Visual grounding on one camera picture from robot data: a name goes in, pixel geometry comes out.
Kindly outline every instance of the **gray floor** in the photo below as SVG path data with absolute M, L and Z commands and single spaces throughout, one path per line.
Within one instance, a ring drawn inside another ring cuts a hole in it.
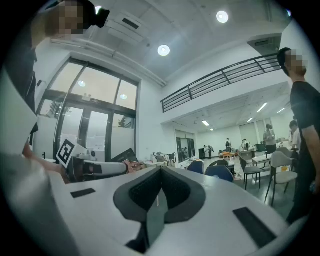
M 208 166 L 211 162 L 214 162 L 214 159 L 205 161 L 205 166 Z M 252 179 L 250 175 L 247 183 L 246 191 L 248 191 L 251 195 L 256 197 L 261 201 L 262 204 L 265 203 L 265 197 L 268 190 L 270 176 L 261 176 L 261 188 L 259 189 L 259 181 L 256 183 L 255 179 Z M 245 189 L 244 181 L 235 180 L 234 184 Z M 286 185 L 276 185 L 275 187 L 275 195 L 274 195 L 274 203 L 273 208 L 278 212 L 280 216 L 284 219 L 287 218 L 292 206 L 293 206 L 293 198 L 295 193 L 295 181 L 290 182 L 286 193 L 285 191 Z M 268 197 L 266 200 L 266 204 L 270 204 L 273 195 L 273 185 L 271 184 L 270 191 L 268 193 Z M 159 193 L 159 205 L 157 205 L 157 200 L 153 203 L 150 211 L 147 215 L 147 229 L 149 234 L 149 242 L 152 245 L 153 242 L 157 239 L 158 235 L 164 228 L 164 216 L 168 211 L 167 199 L 165 193 L 161 190 Z

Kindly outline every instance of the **railing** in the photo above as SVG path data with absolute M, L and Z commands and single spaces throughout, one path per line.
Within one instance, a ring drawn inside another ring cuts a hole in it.
M 233 83 L 281 69 L 277 54 L 247 59 L 210 73 L 164 98 L 163 113 Z

